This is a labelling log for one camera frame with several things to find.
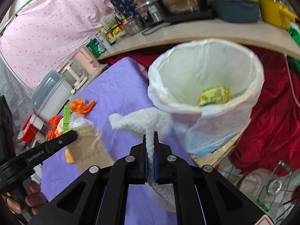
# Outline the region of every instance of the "clear plastic lid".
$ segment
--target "clear plastic lid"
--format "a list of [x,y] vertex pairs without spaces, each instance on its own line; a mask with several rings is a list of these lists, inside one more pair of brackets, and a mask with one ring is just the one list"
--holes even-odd
[[58,72],[50,71],[41,81],[31,97],[31,104],[36,113],[39,113],[43,109],[47,100],[59,86],[63,78]]

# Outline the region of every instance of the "yellow handle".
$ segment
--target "yellow handle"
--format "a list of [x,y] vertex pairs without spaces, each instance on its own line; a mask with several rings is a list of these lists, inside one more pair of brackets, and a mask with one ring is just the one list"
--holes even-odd
[[281,15],[287,17],[290,21],[292,21],[294,23],[295,23],[296,19],[298,19],[298,17],[295,14],[293,14],[287,8],[284,8],[282,6],[280,6],[280,8],[279,8],[279,13]]

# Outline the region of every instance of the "metal bolt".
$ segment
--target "metal bolt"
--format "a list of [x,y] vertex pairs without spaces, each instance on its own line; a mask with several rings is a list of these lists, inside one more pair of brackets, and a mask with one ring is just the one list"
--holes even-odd
[[125,158],[125,161],[126,162],[133,162],[134,161],[134,157],[133,156],[127,156],[126,158]]
[[203,170],[204,170],[205,172],[210,173],[210,172],[213,171],[213,167],[212,167],[211,165],[204,165],[204,166],[203,166]]
[[97,167],[97,166],[92,166],[92,167],[90,167],[89,171],[90,171],[90,173],[96,173],[96,172],[99,171],[99,167]]
[[170,161],[170,162],[175,162],[177,160],[177,157],[173,156],[173,155],[170,155],[170,156],[167,157],[167,160]]

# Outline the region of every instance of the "pink curtain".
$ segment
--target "pink curtain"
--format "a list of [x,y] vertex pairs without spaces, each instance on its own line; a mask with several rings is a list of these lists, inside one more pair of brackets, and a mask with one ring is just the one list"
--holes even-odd
[[40,0],[21,11],[0,38],[0,51],[19,79],[35,90],[95,35],[114,7],[109,0]]

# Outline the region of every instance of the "kettle handle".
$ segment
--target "kettle handle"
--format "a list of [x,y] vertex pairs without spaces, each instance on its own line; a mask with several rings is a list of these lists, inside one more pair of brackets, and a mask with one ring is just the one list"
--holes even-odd
[[283,6],[281,6],[279,8],[279,13],[281,15],[287,17],[291,22],[299,23],[299,19],[298,19],[297,15],[293,14],[292,12],[290,12],[288,10],[288,8],[284,8]]

